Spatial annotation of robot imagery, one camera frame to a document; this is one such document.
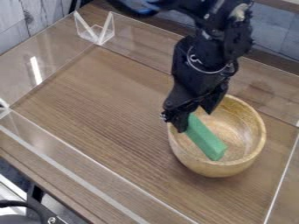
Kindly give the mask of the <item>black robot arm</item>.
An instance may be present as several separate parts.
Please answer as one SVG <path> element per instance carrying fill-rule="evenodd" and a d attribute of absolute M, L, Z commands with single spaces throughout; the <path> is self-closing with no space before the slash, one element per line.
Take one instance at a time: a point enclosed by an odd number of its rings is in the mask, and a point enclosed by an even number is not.
<path fill-rule="evenodd" d="M 239 57 L 251 50 L 254 0 L 110 0 L 127 15 L 150 18 L 178 11 L 195 24 L 173 54 L 174 87 L 163 103 L 163 119 L 183 133 L 197 109 L 211 113 L 239 70 Z"/>

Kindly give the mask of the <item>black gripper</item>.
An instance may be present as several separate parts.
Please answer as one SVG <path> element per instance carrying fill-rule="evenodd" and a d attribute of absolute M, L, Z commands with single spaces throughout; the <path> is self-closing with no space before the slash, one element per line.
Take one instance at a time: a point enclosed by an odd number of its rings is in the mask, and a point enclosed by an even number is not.
<path fill-rule="evenodd" d="M 239 70 L 234 61 L 223 68 L 210 71 L 197 61 L 194 38 L 187 36 L 175 45 L 171 75 L 173 90 L 163 102 L 162 118 L 179 133 L 189 128 L 190 114 L 202 107 L 211 114 L 229 91 L 230 78 Z"/>

